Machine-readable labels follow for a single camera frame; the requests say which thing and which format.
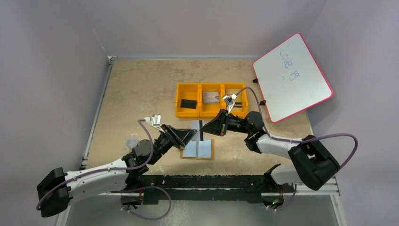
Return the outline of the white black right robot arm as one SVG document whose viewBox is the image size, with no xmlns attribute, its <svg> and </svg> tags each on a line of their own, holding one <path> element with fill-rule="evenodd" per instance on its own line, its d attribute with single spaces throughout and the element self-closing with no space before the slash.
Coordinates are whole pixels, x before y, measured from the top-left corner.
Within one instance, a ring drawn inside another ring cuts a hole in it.
<svg viewBox="0 0 399 226">
<path fill-rule="evenodd" d="M 250 111 L 240 118 L 222 109 L 200 131 L 221 137 L 228 131 L 244 133 L 247 135 L 244 142 L 250 151 L 290 159 L 290 165 L 276 164 L 266 172 L 276 185 L 300 183 L 317 191 L 341 169 L 315 136 L 308 135 L 303 139 L 273 137 L 264 126 L 260 112 Z"/>
</svg>

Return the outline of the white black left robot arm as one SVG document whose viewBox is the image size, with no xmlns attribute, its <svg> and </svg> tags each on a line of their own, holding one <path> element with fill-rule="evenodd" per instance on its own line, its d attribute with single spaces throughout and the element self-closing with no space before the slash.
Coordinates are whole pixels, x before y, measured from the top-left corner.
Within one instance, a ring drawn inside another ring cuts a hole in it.
<svg viewBox="0 0 399 226">
<path fill-rule="evenodd" d="M 39 202 L 36 209 L 43 218 L 57 215 L 72 202 L 107 192 L 140 188 L 140 176 L 149 170 L 169 149 L 184 148 L 198 133 L 196 129 L 176 129 L 166 124 L 153 126 L 158 138 L 144 139 L 131 152 L 108 164 L 90 169 L 65 172 L 62 167 L 51 170 L 37 185 Z"/>
</svg>

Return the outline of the striped card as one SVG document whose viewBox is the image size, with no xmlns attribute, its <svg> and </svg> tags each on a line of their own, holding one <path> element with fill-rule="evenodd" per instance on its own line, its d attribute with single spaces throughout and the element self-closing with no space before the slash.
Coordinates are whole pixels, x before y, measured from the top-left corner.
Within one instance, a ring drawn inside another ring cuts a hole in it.
<svg viewBox="0 0 399 226">
<path fill-rule="evenodd" d="M 203 127 L 203 120 L 193 120 L 191 121 L 191 129 L 196 130 L 196 134 L 191 139 L 192 142 L 198 142 L 204 140 L 203 132 L 200 129 Z"/>
</svg>

